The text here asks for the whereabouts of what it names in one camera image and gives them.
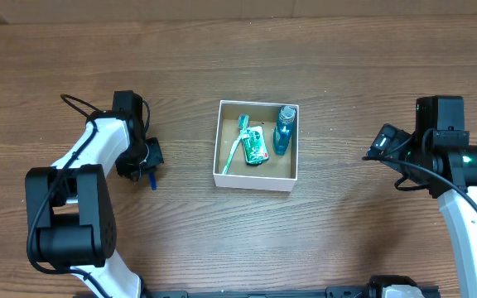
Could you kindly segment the blue disposable razor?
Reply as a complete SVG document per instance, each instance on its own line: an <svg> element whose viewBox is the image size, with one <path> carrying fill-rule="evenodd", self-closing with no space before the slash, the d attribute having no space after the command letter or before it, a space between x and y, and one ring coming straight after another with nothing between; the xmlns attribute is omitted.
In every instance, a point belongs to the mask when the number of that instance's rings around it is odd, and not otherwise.
<svg viewBox="0 0 477 298"><path fill-rule="evenodd" d="M157 189L157 180L156 180L155 174L153 172L148 174L148 179L149 179L149 183L150 183L150 186L151 186L152 190L156 190Z"/></svg>

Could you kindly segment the blue mouthwash bottle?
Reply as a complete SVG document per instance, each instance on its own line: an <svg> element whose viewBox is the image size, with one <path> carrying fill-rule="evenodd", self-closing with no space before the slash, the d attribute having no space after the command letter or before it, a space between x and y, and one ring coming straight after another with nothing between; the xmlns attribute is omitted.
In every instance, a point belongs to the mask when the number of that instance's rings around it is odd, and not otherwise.
<svg viewBox="0 0 477 298"><path fill-rule="evenodd" d="M296 109L290 105L282 106L277 115L277 122L272 139L273 149L277 155L285 155L292 138L295 122Z"/></svg>

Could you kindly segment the green toothbrush with cap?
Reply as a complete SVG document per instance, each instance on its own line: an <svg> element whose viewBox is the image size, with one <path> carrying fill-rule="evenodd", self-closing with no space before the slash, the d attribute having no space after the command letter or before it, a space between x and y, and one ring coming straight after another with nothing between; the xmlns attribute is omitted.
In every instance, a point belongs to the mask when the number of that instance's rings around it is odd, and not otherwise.
<svg viewBox="0 0 477 298"><path fill-rule="evenodd" d="M237 151L237 148L239 146L239 143L247 136L247 129L248 129L248 123L249 123L249 115L248 114L240 114L238 117L238 129L239 129L239 135L235 139L234 143L231 146L230 152L229 152L229 157L226 161L226 164L222 170L223 175L227 175L230 165L232 163L232 160L234 158L234 154Z"/></svg>

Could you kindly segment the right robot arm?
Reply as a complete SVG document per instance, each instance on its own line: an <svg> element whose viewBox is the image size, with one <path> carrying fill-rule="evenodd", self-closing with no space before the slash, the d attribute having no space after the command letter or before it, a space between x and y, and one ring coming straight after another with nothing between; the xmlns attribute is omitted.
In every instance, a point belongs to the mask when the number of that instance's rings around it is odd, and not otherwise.
<svg viewBox="0 0 477 298"><path fill-rule="evenodd" d="M461 96L416 101L416 126L407 133L384 124L365 160L380 161L398 173L397 190L410 180L412 191L427 190L437 200L453 247L463 297L477 297L477 146L465 129Z"/></svg>

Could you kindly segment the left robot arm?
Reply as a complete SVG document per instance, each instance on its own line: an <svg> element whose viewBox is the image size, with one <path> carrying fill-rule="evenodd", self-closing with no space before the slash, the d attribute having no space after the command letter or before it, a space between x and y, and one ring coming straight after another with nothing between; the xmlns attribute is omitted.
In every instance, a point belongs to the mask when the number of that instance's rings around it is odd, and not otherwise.
<svg viewBox="0 0 477 298"><path fill-rule="evenodd" d="M117 91L111 109L94 108L85 119L83 135L63 157L26 174L28 261L44 274L76 276L97 297L149 297L116 250L106 179L116 170L156 184L164 160L158 140L147 137L150 108L132 90Z"/></svg>

